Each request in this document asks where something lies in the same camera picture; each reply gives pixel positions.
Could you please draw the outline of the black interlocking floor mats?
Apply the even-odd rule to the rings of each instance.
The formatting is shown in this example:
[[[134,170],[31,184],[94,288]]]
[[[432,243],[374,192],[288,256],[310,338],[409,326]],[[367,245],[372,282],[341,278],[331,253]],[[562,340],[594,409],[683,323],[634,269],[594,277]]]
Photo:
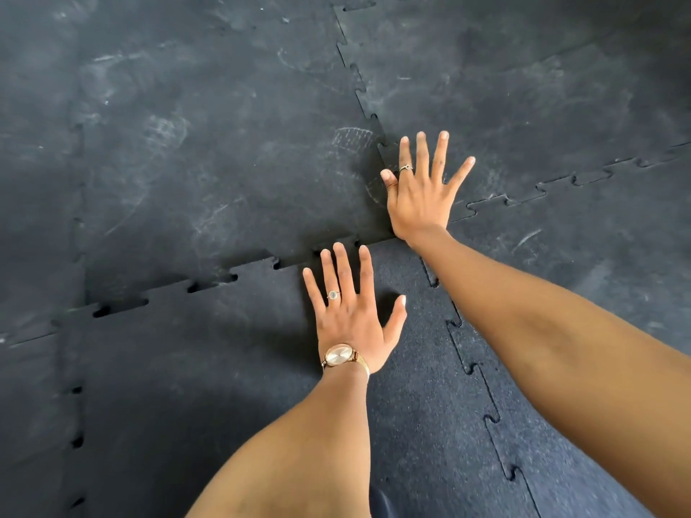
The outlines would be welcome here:
[[[0,518],[68,510],[68,314],[356,269],[397,240],[379,171],[443,129],[454,237],[691,355],[691,0],[0,0]],[[538,518],[652,518],[454,309]]]

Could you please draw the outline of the person's left hand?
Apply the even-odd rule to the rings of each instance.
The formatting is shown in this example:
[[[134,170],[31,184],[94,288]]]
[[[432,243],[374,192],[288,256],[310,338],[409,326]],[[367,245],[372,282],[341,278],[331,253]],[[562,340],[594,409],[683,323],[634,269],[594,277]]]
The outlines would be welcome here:
[[[328,303],[321,318],[315,318],[320,361],[330,347],[346,343],[361,353],[370,368],[370,374],[375,374],[383,368],[394,348],[384,342],[382,327],[385,323],[379,320],[377,311],[370,251],[364,245],[358,248],[357,299],[339,298],[333,248],[322,250],[319,257],[324,276],[324,290],[320,290],[325,303]]]

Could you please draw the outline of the person's left forearm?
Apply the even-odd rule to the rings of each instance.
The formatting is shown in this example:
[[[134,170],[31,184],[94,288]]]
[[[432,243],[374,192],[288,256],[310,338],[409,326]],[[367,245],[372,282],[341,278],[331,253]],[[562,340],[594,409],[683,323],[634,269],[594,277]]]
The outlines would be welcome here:
[[[328,367],[228,459],[185,518],[370,518],[367,383],[358,363]]]

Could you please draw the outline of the rose gold wristwatch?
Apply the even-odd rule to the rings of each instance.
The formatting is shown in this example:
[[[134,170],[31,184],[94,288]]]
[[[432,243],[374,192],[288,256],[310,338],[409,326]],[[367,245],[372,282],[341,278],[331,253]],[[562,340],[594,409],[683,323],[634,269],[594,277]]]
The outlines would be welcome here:
[[[321,367],[326,369],[335,368],[346,363],[357,363],[366,372],[367,378],[370,377],[370,368],[367,362],[356,349],[346,343],[339,343],[330,347],[321,360]]]

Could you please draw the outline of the person's right forearm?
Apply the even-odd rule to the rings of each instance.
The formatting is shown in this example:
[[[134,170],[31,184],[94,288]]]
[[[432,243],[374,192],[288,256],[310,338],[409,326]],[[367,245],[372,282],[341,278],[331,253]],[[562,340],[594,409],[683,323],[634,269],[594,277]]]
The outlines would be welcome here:
[[[691,357],[441,226],[403,239],[561,435],[658,518],[691,518]]]

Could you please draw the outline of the speckled grey puzzle mat tile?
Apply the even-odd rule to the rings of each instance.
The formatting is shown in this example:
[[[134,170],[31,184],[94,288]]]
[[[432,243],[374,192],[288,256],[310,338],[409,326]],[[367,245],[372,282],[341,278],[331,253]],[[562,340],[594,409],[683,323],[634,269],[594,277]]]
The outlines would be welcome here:
[[[402,338],[367,396],[372,481],[407,518],[538,518],[506,479],[485,426],[490,396],[466,374],[452,302],[407,245],[370,245],[379,311],[408,299]],[[185,280],[131,310],[67,315],[64,385],[80,426],[65,461],[65,518],[177,518],[240,445],[320,376],[300,267],[274,259],[194,292]]]

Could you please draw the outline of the person's right hand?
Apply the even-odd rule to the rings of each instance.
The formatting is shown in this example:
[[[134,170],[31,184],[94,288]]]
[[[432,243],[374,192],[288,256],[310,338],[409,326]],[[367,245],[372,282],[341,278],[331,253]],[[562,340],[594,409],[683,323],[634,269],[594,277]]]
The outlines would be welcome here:
[[[451,217],[457,195],[446,196],[449,180],[445,180],[444,172],[449,139],[450,133],[442,130],[434,154],[429,151],[430,181],[418,181],[415,177],[416,138],[415,154],[411,151],[410,138],[402,137],[399,143],[397,211],[388,214],[394,234],[414,250],[418,250],[429,236],[445,233]]]

